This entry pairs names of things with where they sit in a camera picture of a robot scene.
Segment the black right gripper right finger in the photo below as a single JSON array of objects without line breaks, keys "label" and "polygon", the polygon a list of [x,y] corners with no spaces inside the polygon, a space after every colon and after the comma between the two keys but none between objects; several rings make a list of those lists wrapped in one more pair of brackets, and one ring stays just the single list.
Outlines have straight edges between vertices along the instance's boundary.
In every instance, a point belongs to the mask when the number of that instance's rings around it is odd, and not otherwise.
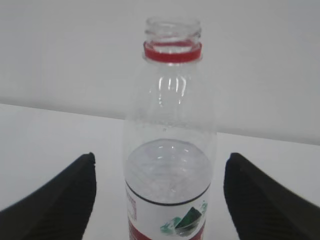
[{"label": "black right gripper right finger", "polygon": [[223,193],[241,240],[318,240],[320,208],[239,153],[225,164]]}]

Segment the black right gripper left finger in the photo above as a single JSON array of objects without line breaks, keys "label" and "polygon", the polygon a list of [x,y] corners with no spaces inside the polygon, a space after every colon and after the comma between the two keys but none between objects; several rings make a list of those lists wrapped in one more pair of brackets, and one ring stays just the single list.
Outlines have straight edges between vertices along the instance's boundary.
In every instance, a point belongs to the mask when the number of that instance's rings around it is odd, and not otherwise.
[{"label": "black right gripper left finger", "polygon": [[81,240],[93,211],[96,160],[81,155],[45,185],[0,212],[2,240]]}]

